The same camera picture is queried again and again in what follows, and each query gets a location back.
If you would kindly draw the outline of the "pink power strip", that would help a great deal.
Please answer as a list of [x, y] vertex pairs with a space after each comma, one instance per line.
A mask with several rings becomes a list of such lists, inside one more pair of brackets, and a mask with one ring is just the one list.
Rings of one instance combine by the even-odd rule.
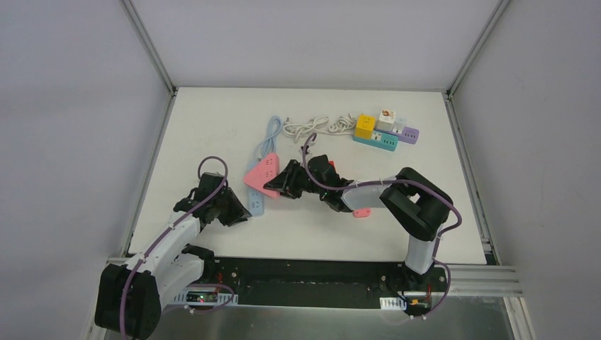
[[277, 153], [271, 152], [245, 174], [243, 182], [250, 188], [257, 190], [270, 198], [278, 199], [280, 193], [275, 190], [265, 189], [264, 185], [275, 179], [279, 173], [279, 156]]

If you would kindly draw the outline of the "pink plug adapter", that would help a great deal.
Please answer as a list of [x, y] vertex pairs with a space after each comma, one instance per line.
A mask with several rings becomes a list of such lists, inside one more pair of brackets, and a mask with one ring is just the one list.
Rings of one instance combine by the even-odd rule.
[[371, 216], [371, 208], [361, 208], [352, 212], [354, 218], [362, 219]]

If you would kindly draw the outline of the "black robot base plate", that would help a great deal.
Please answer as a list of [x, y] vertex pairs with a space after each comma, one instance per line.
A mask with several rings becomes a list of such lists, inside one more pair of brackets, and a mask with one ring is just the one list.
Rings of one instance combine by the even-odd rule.
[[234, 292], [232, 305], [404, 310], [430, 308], [447, 282], [435, 265], [419, 275], [396, 262], [218, 257], [176, 300], [220, 305]]

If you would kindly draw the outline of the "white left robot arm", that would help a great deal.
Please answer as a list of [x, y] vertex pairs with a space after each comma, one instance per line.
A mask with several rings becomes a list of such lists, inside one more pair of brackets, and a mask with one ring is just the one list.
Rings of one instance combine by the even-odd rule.
[[162, 310], [188, 285], [217, 283], [213, 251], [192, 241], [217, 220], [231, 227], [250, 212], [220, 174], [206, 172], [177, 202], [164, 229], [144, 250], [101, 273], [94, 323], [135, 339], [147, 339]]

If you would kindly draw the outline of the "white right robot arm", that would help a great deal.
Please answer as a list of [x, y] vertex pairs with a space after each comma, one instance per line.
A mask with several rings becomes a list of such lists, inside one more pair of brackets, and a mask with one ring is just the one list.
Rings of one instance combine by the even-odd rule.
[[325, 155], [303, 162], [291, 160], [264, 188], [290, 199], [314, 193], [341, 213], [387, 209], [409, 235], [402, 279], [411, 290], [430, 282], [442, 226], [455, 210], [444, 191], [410, 167], [384, 180], [358, 182], [341, 177]]

